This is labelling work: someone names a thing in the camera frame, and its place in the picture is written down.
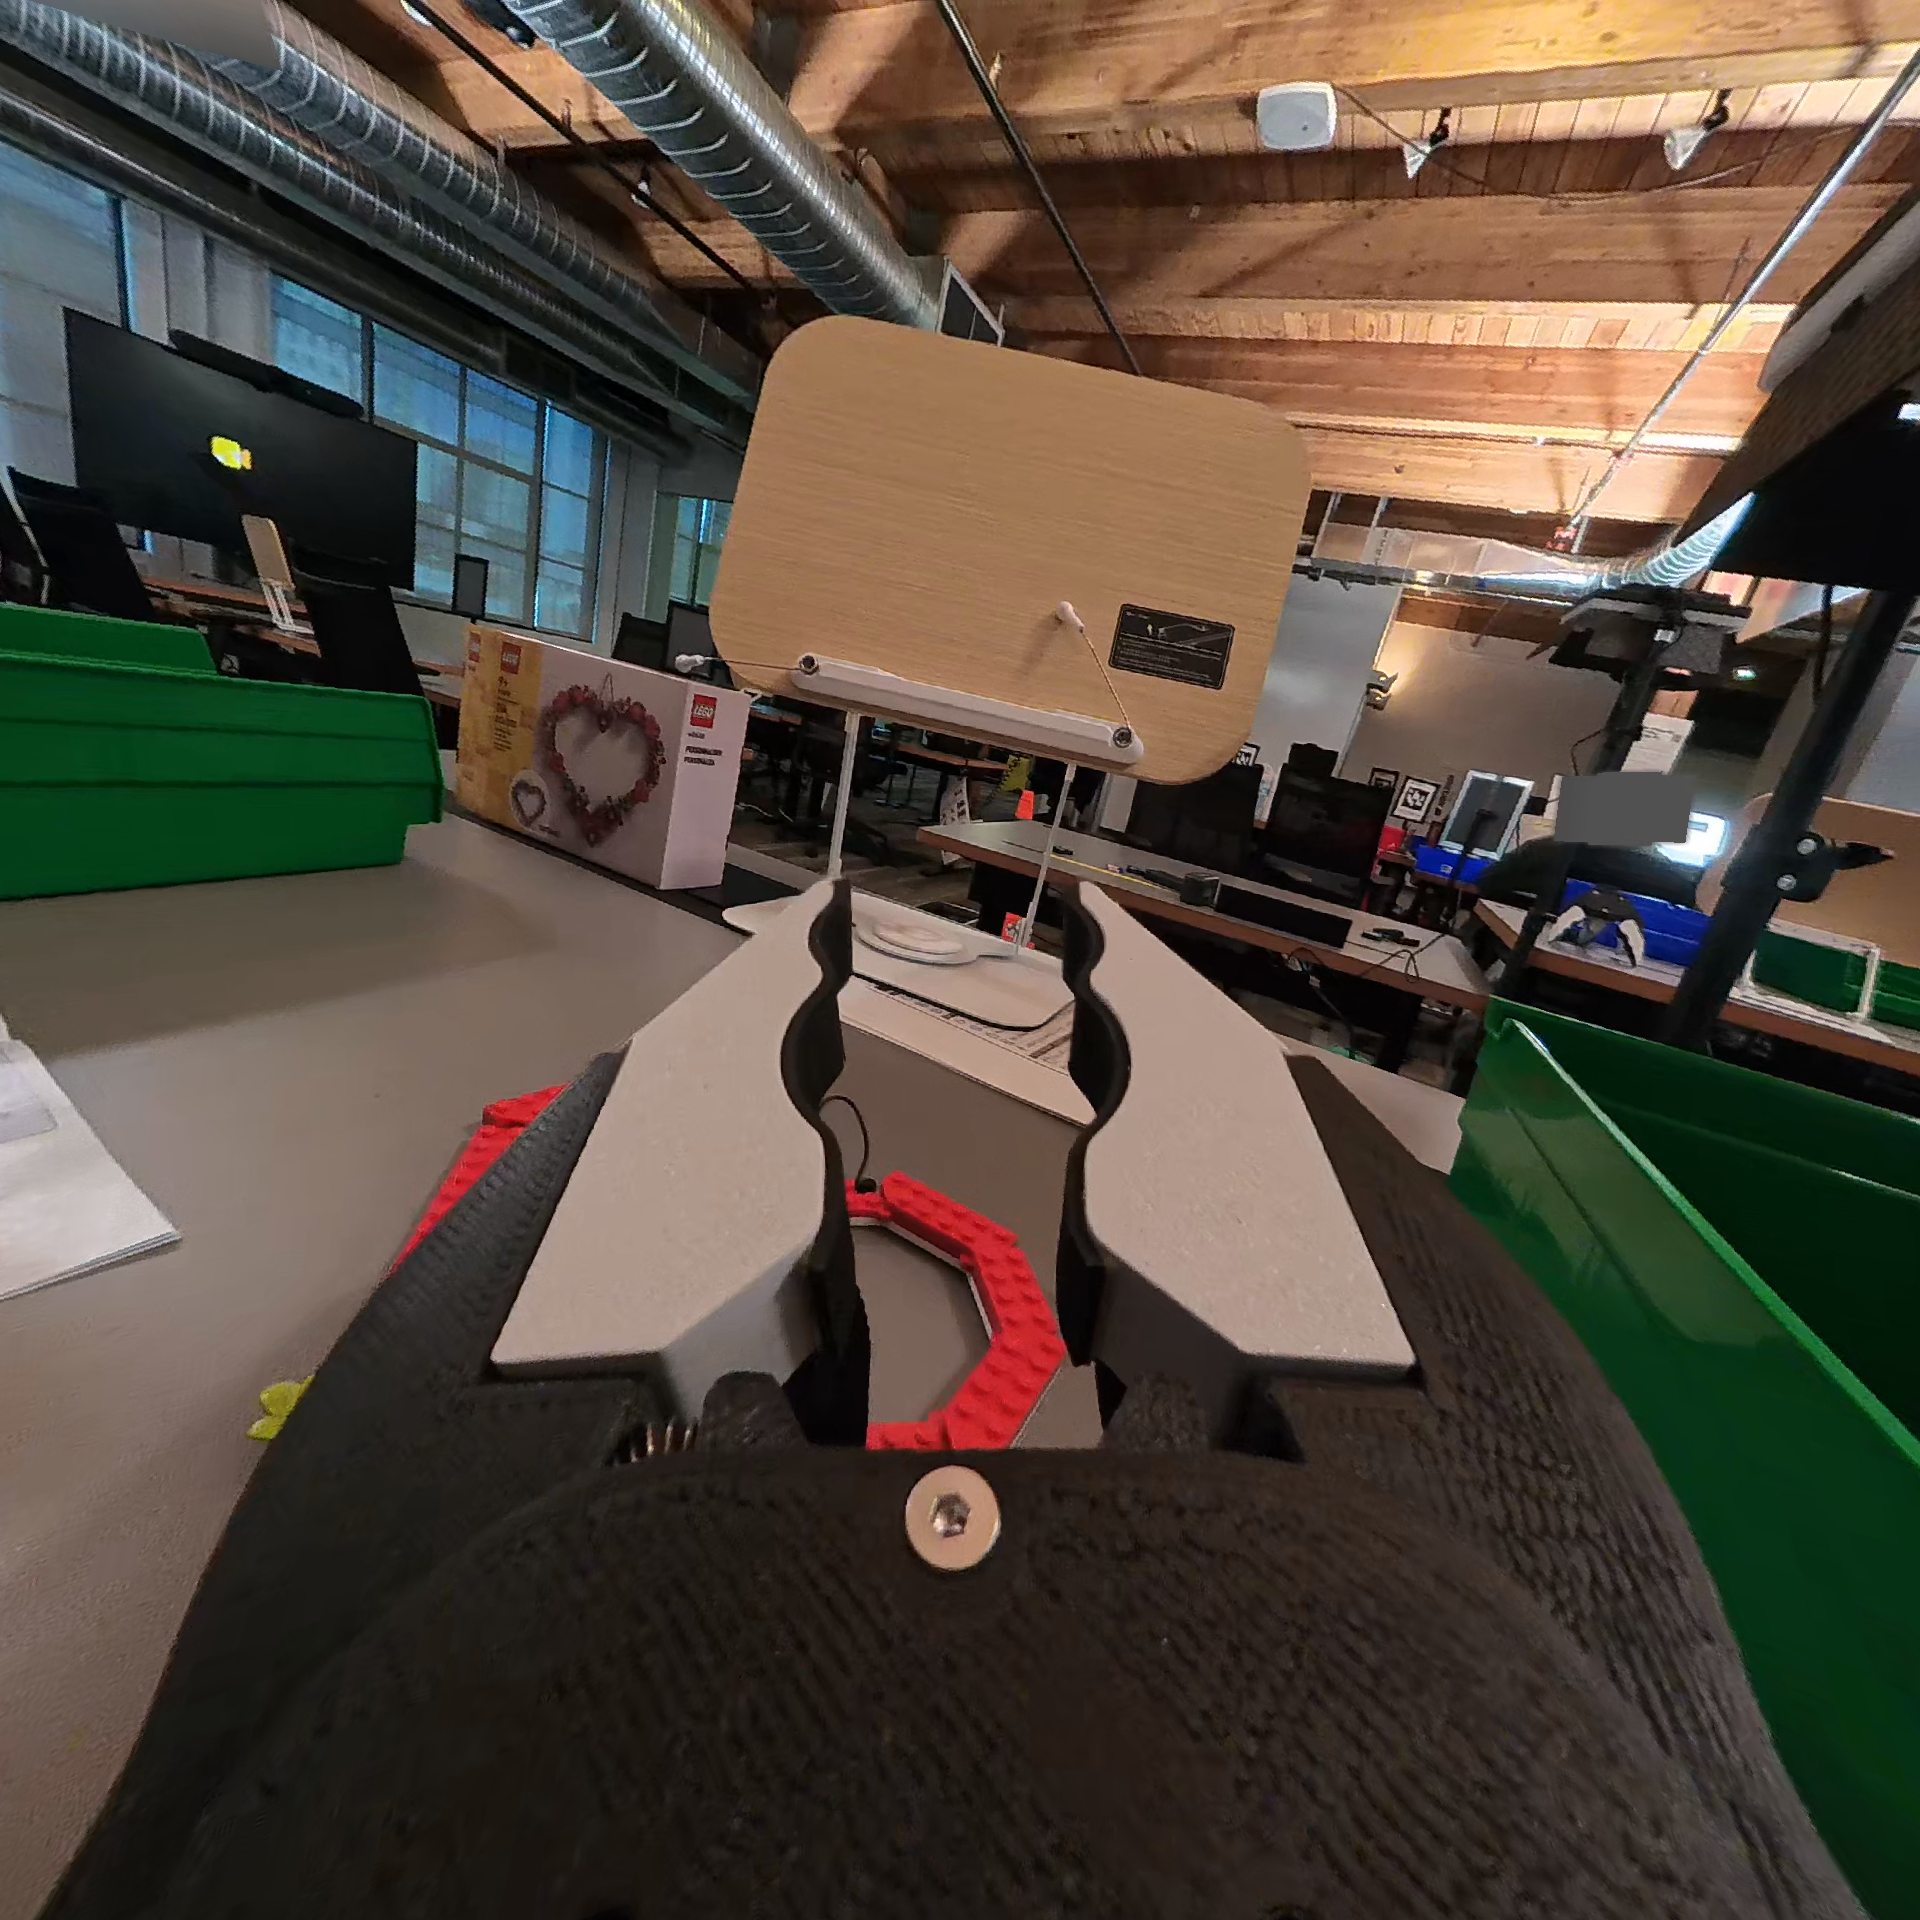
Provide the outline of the white framed tablet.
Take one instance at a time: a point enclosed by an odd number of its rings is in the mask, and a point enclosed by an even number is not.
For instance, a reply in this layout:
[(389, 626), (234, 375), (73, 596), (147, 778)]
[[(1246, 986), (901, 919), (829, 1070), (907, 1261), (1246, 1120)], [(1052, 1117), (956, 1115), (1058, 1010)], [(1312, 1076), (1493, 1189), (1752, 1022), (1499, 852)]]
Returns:
[(1445, 852), (1494, 860), (1513, 843), (1533, 784), (1513, 774), (1470, 770), (1437, 834)]

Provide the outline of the large black screen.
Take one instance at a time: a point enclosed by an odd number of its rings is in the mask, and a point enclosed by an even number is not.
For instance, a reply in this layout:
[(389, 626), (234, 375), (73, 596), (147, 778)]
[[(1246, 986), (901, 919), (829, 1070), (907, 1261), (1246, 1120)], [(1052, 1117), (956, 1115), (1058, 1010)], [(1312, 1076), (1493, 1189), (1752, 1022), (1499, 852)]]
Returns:
[(242, 516), (299, 558), (416, 584), (419, 445), (66, 308), (76, 483), (147, 533), (236, 549)]

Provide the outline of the black keyboard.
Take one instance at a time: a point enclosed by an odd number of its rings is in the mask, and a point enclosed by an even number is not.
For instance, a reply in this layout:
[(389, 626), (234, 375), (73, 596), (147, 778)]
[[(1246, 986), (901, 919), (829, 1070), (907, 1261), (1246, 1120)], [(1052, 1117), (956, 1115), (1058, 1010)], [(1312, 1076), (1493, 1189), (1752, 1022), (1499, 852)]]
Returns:
[(1211, 911), (1237, 926), (1261, 928), (1328, 948), (1345, 948), (1353, 934), (1353, 919), (1347, 914), (1229, 879), (1216, 886)]

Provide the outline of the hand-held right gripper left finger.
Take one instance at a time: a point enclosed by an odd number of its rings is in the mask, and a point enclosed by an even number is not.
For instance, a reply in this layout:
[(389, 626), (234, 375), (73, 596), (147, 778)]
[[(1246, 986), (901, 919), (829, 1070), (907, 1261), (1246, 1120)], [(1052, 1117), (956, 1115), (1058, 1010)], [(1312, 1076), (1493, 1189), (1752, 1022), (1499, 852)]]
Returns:
[(865, 1450), (874, 1342), (824, 1103), (846, 1068), (848, 879), (824, 879), (633, 1034), (497, 1336), (502, 1375), (731, 1373)]

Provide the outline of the green plastic bin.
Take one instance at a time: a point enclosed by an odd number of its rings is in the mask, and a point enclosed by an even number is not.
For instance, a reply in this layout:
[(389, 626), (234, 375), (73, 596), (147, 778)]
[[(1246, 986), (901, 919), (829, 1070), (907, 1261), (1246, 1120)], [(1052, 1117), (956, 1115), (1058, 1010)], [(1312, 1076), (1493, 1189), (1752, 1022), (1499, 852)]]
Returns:
[(442, 818), (424, 698), (5, 654), (3, 899), (390, 867)]
[(204, 632), (165, 619), (3, 605), (3, 654), (214, 679)]
[(1819, 1836), (1917, 1912), (1917, 1122), (1498, 1002), (1456, 1195), (1656, 1453)]

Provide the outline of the black tripod stand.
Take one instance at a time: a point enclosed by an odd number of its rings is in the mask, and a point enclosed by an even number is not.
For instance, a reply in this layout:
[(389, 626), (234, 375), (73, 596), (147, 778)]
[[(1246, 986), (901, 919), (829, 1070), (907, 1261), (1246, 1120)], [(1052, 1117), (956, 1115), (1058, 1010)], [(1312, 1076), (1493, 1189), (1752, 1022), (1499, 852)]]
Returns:
[(1763, 371), (1765, 403), (1688, 531), (1739, 508), (1714, 564), (1765, 580), (1866, 589), (1760, 822), (1721, 883), (1661, 1042), (1705, 1050), (1778, 904), (1835, 874), (1813, 851), (1818, 806), (1898, 651), (1917, 591), (1917, 194), (1912, 191), (1792, 314)]
[(1626, 767), (1658, 693), (1714, 679), (1729, 663), (1745, 611), (1726, 594), (1682, 588), (1620, 584), (1574, 605), (1562, 621), (1547, 663), (1597, 672), (1616, 683), (1597, 749), (1570, 752), (1572, 774)]

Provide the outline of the red lego heart frame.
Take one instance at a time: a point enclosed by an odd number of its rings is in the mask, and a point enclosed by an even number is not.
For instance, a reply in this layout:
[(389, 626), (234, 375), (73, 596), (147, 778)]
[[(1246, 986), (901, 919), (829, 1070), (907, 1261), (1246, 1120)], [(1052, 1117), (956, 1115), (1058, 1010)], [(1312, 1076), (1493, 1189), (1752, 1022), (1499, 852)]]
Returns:
[[(396, 1261), (372, 1304), (382, 1310), (387, 1334), (404, 1340), (403, 1380), (430, 1388), (438, 1399), (522, 1380), (553, 1402), (568, 1386), (587, 1386), (601, 1407), (612, 1406), (611, 1383), (625, 1380), (628, 1421), (608, 1434), (611, 1453), (622, 1463), (738, 1446), (740, 1426), (760, 1438), (781, 1420), (793, 1420), (804, 1436), (786, 1389), (761, 1373), (723, 1375), (694, 1413), (676, 1413), (641, 1375), (526, 1379), (493, 1367), (497, 1336), (611, 1083), (612, 1074), (584, 1079), (530, 1110), (514, 1143), (475, 1171), (464, 1194), (436, 1220), (424, 1223)], [(933, 1411), (914, 1420), (876, 1420), (870, 1389), (865, 1450), (1011, 1446), (1066, 1364), (1066, 1343), (1020, 1238), (898, 1171), (880, 1180), (856, 1176), (848, 1215), (856, 1271), (866, 1240), (920, 1252), (940, 1279), (962, 1288), (985, 1332), (984, 1352)]]

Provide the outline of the silver ventilation duct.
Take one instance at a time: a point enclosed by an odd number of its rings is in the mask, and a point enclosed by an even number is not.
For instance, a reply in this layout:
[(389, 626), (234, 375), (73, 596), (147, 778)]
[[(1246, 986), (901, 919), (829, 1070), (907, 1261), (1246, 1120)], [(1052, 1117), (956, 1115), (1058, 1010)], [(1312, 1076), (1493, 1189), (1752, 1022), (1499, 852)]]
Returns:
[(905, 252), (705, 6), (509, 2), (509, 11), (834, 315), (1004, 346), (962, 274)]
[(267, 5), (265, 63), (51, 5), (5, 2), (3, 21), (10, 52), (746, 445), (754, 351), (301, 13)]

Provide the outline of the lego instruction booklet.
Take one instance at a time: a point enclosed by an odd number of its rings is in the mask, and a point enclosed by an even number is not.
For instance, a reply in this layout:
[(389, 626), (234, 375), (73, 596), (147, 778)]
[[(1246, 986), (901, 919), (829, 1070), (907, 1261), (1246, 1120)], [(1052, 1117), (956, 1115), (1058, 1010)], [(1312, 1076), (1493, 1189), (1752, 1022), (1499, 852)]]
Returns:
[(3, 1299), (179, 1244), (58, 1079), (3, 1034)]

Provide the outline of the black computer monitor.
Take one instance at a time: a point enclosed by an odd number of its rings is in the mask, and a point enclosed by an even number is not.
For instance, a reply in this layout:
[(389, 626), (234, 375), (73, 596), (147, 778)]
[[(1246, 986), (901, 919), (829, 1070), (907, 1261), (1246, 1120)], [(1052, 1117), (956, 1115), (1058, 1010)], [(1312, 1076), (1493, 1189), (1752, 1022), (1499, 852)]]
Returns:
[(1258, 834), (1261, 765), (1228, 763), (1190, 784), (1138, 782), (1126, 846), (1214, 874), (1241, 874)]
[(1258, 876), (1337, 904), (1362, 904), (1389, 808), (1385, 787), (1286, 765), (1256, 843)]

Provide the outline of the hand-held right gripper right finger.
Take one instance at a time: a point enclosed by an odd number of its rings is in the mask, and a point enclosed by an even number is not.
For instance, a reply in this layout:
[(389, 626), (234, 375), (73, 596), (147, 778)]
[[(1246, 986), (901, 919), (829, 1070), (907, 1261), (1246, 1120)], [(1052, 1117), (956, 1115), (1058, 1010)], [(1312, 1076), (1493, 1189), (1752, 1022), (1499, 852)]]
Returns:
[(1234, 1428), (1269, 1379), (1403, 1386), (1417, 1355), (1281, 1042), (1114, 895), (1064, 899), (1057, 1312), (1074, 1364), (1187, 1386)]

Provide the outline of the black office chair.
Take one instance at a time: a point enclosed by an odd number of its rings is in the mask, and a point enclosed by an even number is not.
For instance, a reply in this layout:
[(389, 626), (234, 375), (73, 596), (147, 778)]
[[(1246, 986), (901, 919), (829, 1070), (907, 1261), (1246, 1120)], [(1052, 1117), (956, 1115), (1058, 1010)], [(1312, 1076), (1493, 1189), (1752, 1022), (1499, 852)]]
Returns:
[(296, 584), (321, 647), (322, 683), (424, 699), (421, 677), (385, 583), (298, 566)]
[(89, 490), (8, 469), (13, 501), (40, 551), (43, 604), (60, 611), (157, 621), (122, 526)]

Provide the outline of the wooden office desk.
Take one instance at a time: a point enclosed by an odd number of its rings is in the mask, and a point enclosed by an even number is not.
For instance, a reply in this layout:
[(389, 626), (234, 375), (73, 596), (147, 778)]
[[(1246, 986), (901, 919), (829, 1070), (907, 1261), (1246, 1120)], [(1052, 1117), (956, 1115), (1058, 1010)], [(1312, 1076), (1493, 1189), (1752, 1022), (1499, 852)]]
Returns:
[(1104, 891), (1136, 919), (1152, 923), (1157, 933), (1179, 928), (1218, 944), (1301, 955), (1318, 968), (1353, 975), (1366, 988), (1403, 992), (1460, 1012), (1483, 1012), (1494, 994), (1489, 975), (1475, 964), (1462, 941), (1446, 933), (1422, 931), (1412, 938), (1411, 948), (1366, 941), (1362, 933), (1369, 928), (1400, 931), (1401, 926), (1365, 911), (1321, 907), (1264, 883), (1225, 877), (1225, 886), (1241, 890), (1269, 902), (1292, 904), (1304, 914), (1321, 919), (1341, 919), (1348, 923), (1348, 934), (1345, 941), (1331, 944), (1297, 928), (1270, 928), (1261, 922), (1237, 919), (1234, 914), (1218, 911), (1216, 904), (1182, 900), (1177, 886), (1141, 879), (1122, 870), (1150, 867), (1154, 874), (1177, 879), (1189, 874), (1201, 874), (1193, 863), (1158, 860), (1157, 855), (1136, 852), (1085, 831), (1066, 831), (1049, 822), (1020, 820), (931, 822), (920, 827), (917, 838), (924, 847), (962, 856), (973, 867), (1025, 876), (1028, 879), (1045, 876), (1048, 886), (1053, 891), (1064, 891), (1067, 879), (1081, 879)]

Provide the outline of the lego set box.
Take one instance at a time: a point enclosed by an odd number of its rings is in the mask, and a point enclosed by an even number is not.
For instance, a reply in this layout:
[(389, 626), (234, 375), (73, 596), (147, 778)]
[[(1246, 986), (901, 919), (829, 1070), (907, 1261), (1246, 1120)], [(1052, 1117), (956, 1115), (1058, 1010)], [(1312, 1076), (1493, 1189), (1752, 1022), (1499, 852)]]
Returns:
[(617, 877), (708, 890), (729, 863), (750, 714), (744, 691), (474, 621), (452, 797)]

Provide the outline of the black white device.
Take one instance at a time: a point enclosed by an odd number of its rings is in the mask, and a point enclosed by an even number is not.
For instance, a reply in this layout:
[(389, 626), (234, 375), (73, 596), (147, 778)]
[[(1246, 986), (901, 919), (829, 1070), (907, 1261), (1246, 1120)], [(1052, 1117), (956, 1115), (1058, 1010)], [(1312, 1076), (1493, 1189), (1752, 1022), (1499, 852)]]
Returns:
[(1633, 895), (1593, 885), (1562, 907), (1546, 939), (1574, 950), (1614, 944), (1616, 963), (1626, 968), (1638, 968), (1646, 957), (1646, 933), (1646, 922)]

